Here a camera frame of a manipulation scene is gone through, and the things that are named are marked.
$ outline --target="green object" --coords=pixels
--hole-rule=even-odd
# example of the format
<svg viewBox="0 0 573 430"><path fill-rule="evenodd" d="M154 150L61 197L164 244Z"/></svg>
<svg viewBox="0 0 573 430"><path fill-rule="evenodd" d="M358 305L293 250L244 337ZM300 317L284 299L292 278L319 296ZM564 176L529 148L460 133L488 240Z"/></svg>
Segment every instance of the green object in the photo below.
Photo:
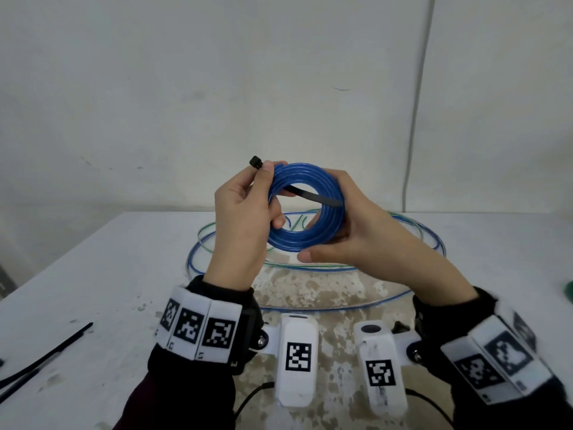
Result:
<svg viewBox="0 0 573 430"><path fill-rule="evenodd" d="M565 296L573 303L573 280L565 285Z"/></svg>

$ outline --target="white sensor device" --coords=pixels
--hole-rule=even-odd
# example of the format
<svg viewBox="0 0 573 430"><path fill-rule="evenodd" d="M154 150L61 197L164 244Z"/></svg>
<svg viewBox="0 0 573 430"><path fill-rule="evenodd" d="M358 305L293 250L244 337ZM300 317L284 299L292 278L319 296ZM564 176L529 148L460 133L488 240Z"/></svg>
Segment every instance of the white sensor device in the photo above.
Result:
<svg viewBox="0 0 573 430"><path fill-rule="evenodd" d="M316 393L319 327L309 315L282 314L279 326L264 325L268 344L259 353L277 357L275 397L285 407L303 408Z"/></svg>
<svg viewBox="0 0 573 430"><path fill-rule="evenodd" d="M408 402L394 335L382 321L367 320L354 325L354 343L372 412L402 416Z"/></svg>

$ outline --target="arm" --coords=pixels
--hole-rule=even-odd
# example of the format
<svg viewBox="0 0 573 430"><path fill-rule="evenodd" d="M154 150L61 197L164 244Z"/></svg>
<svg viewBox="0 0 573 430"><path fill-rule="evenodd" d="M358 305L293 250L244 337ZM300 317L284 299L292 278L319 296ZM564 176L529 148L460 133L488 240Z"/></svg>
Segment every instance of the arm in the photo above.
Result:
<svg viewBox="0 0 573 430"><path fill-rule="evenodd" d="M251 284L265 261L270 226L281 228L285 223L278 200L269 204L267 198L273 173L271 162L258 171L249 166L217 190L217 242L204 278L193 279L189 291L243 307L253 301ZM237 332L234 341L242 340ZM115 430L159 429L166 423L192 425L204 420L213 428L234 428L235 385L228 367L189 361L156 345L147 368Z"/></svg>
<svg viewBox="0 0 573 430"><path fill-rule="evenodd" d="M573 422L563 386L555 377L520 400L492 406L483 403L440 346L467 335L492 315L494 298L472 287L452 263L370 201L346 172L329 172L344 194L345 223L333 241L305 249L298 259L350 264L370 276L405 284L414 291L417 330L424 345L422 361L430 372L452 385L456 428L497 428L500 423L506 423L507 428L522 428L520 423L523 428L537 428L531 424Z"/></svg>

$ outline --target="power cord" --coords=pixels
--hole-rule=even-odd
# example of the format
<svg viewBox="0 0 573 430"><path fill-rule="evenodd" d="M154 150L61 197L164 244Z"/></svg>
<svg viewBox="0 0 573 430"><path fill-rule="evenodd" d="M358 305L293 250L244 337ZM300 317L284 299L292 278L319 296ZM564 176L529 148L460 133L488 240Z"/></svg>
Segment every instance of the power cord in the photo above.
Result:
<svg viewBox="0 0 573 430"><path fill-rule="evenodd" d="M245 408L245 406L247 405L247 403L249 402L249 400L251 398L253 398L257 392L262 391L263 389L270 389L270 388L274 388L275 387L275 382L265 382L263 383L261 386L256 387L248 396L246 399L243 400L243 402L241 403L241 405L239 406L239 408L237 409L237 412L235 412L235 421L237 420L237 418L239 417L239 414L242 412L242 410ZM415 391L413 389L410 388L406 388L406 395L410 395L412 397L418 397L421 398L424 401L427 401L435 410L437 410L438 412L440 412L440 414L443 416L443 418L448 422L448 424L450 424L450 426L455 430L455 426L454 426L454 422L450 419L450 417L448 417L448 414L446 412L444 412L442 410L442 408L440 406L438 406L433 400L431 400L430 398L426 397L423 394L420 394L418 391Z"/></svg>

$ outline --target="black cable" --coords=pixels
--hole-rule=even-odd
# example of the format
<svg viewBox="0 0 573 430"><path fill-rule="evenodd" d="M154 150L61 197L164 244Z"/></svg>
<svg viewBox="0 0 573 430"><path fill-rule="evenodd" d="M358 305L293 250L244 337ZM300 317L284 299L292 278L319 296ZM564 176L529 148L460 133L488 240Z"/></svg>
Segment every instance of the black cable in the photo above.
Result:
<svg viewBox="0 0 573 430"><path fill-rule="evenodd" d="M27 367L25 367L25 369L18 371L18 373L14 374L10 377L6 377L5 379L0 380L0 389L5 388L8 385L10 385L12 382L17 381L20 377L25 376L30 371L39 367L42 363L44 363L47 359L49 359L54 354L61 352L63 349L68 347L70 344L72 344L73 342L75 342L76 340L81 338L83 336L84 332L87 331L91 326L93 326L93 323L88 323L87 325L83 326L78 332L74 333L71 337L69 337L67 340L62 342L59 346L54 348L52 351L50 351L47 354L45 354L44 356L42 356L40 359L35 361L33 364L28 365Z"/></svg>
<svg viewBox="0 0 573 430"><path fill-rule="evenodd" d="M245 399L245 401L243 401L241 403L241 405L239 406L239 408L237 409L237 412L235 412L235 421L237 420L237 417L239 416L240 412L243 410L243 408L245 406L247 406L247 403L249 402L249 400L251 398L253 398L253 396L259 392L262 391L263 389L269 389L269 388L274 388L275 387L275 382L265 382L263 383L261 386L258 386L257 388L255 388L249 395L247 395L247 398Z"/></svg>
<svg viewBox="0 0 573 430"><path fill-rule="evenodd" d="M452 421L450 419L450 417L448 417L448 414L446 412L444 412L440 406L438 406L436 403L434 403L433 400L431 400L430 398L426 397L423 394L420 394L418 391L415 391L415 390L410 389L410 388L406 388L406 395L411 395L412 397L418 397L418 398L421 398L422 400L425 400L428 403L430 403L434 407L435 410L437 410L438 412L440 412L442 414L443 418L448 422L448 424L450 424L450 426L453 429L455 429L454 421Z"/></svg>

